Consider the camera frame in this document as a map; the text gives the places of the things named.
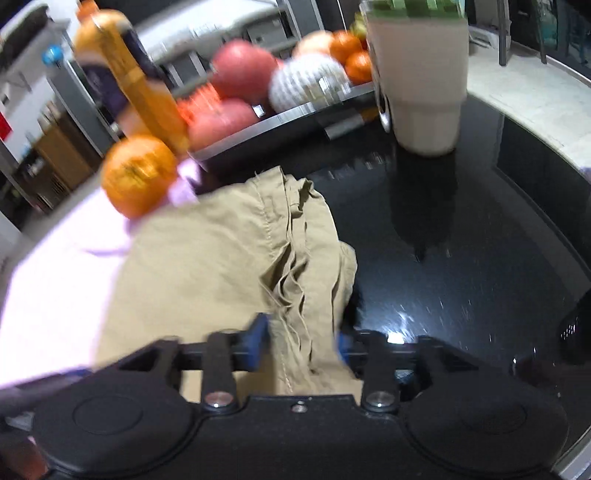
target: chair leg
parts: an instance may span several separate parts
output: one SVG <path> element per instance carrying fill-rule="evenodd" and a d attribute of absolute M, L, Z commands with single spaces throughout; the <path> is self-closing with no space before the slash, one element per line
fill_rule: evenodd
<path fill-rule="evenodd" d="M 507 18 L 505 0 L 496 0 L 496 11 L 499 17 L 499 65 L 507 65 Z"/>
<path fill-rule="evenodd" d="M 534 11 L 535 28 L 538 32 L 538 41 L 540 42 L 540 58 L 542 59 L 543 64 L 547 64 L 548 60 L 546 59 L 546 46 L 544 45 L 544 36 L 542 34 L 542 20 L 540 18 L 540 6 L 538 0 L 531 0 L 531 7 Z"/>

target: bottle label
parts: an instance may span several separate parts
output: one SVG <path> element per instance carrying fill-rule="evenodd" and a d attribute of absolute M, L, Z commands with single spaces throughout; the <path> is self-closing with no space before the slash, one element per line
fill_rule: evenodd
<path fill-rule="evenodd" d="M 135 30 L 122 33 L 121 38 L 147 78 L 167 83 L 160 69 L 148 57 Z M 90 63 L 80 66 L 84 70 L 90 87 L 94 90 L 96 99 L 102 102 L 113 118 L 117 118 L 128 107 L 129 100 L 119 88 L 109 67 Z"/>

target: blue knob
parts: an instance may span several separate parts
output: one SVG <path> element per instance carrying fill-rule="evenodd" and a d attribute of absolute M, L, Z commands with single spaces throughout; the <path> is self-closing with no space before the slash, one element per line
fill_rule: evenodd
<path fill-rule="evenodd" d="M 59 45 L 50 45 L 41 56 L 45 65 L 58 65 L 64 59 L 64 51 Z"/>

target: beige mug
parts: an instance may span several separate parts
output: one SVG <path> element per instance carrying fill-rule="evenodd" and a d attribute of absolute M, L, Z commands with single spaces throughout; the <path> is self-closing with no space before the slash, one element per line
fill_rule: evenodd
<path fill-rule="evenodd" d="M 393 130 L 398 143 L 413 153 L 450 152 L 467 95 L 466 20 L 392 17 L 373 12 L 367 2 L 361 12 L 384 130 Z"/>

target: khaki cloth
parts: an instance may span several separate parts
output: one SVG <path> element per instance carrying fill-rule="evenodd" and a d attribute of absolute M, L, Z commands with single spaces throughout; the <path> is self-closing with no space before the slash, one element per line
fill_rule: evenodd
<path fill-rule="evenodd" d="M 274 168 L 200 202 L 166 208 L 139 231 L 120 272 L 97 361 L 167 335 L 202 342 L 271 314 L 271 358 L 239 394 L 359 395 L 335 342 L 357 264 L 308 180 Z M 182 390 L 200 398 L 200 375 Z"/>

